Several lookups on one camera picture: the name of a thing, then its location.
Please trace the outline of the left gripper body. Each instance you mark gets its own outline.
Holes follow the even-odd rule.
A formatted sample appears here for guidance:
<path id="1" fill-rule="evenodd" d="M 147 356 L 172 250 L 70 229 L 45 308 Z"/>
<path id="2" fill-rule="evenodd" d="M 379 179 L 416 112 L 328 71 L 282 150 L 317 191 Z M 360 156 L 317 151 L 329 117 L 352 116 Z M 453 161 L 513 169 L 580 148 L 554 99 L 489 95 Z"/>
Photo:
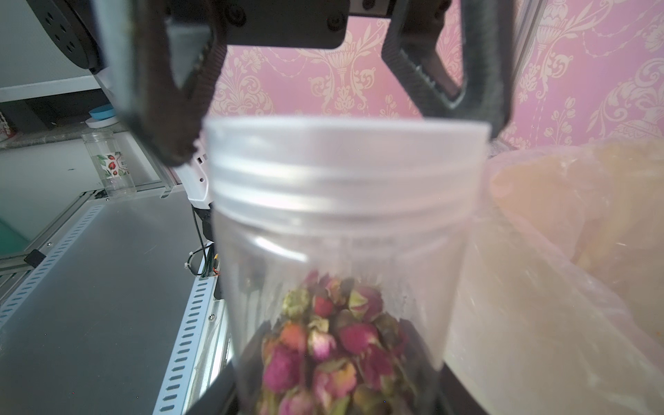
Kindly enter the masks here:
<path id="1" fill-rule="evenodd" d="M 173 46 L 223 44 L 276 48 L 338 48 L 351 17 L 389 18 L 394 2 L 368 1 L 167 1 Z"/>

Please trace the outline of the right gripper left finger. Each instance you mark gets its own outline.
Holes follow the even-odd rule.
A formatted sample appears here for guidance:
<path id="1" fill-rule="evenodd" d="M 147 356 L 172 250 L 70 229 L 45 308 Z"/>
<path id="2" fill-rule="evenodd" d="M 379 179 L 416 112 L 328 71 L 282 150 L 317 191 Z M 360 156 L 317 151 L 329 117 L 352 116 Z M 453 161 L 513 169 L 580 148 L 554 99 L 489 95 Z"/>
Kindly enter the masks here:
<path id="1" fill-rule="evenodd" d="M 240 399 L 233 363 L 223 368 L 203 396 L 186 415 L 239 415 Z"/>

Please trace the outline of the clear jar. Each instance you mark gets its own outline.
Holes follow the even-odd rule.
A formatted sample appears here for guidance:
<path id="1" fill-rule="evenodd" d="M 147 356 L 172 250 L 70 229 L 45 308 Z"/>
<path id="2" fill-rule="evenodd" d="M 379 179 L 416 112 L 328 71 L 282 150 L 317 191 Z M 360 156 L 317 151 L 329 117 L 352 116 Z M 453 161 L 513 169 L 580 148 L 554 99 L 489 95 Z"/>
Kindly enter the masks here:
<path id="1" fill-rule="evenodd" d="M 210 118 L 242 414 L 457 414 L 444 348 L 489 124 Z"/>

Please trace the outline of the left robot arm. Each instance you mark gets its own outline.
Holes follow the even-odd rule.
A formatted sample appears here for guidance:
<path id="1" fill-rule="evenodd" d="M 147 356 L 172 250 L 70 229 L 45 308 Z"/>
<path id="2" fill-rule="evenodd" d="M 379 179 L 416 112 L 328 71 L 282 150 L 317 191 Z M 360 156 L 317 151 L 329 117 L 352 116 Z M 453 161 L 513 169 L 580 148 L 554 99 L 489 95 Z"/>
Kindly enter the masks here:
<path id="1" fill-rule="evenodd" d="M 32 1 L 71 62 L 111 72 L 111 102 L 134 137 L 169 167 L 188 163 L 229 46 L 332 49 L 351 17 L 389 21 L 381 57 L 420 113 L 485 121 L 512 113 L 515 5 L 463 1 L 464 80 L 437 55 L 447 1 Z"/>

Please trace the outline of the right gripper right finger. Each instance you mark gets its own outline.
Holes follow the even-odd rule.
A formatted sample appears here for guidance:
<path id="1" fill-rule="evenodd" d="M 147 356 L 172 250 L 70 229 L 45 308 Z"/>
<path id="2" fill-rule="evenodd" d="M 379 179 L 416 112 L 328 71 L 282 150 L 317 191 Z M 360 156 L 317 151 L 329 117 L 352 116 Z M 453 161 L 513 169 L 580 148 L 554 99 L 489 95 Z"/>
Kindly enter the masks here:
<path id="1" fill-rule="evenodd" d="M 487 415 L 448 365 L 439 372 L 439 407 L 447 415 Z"/>

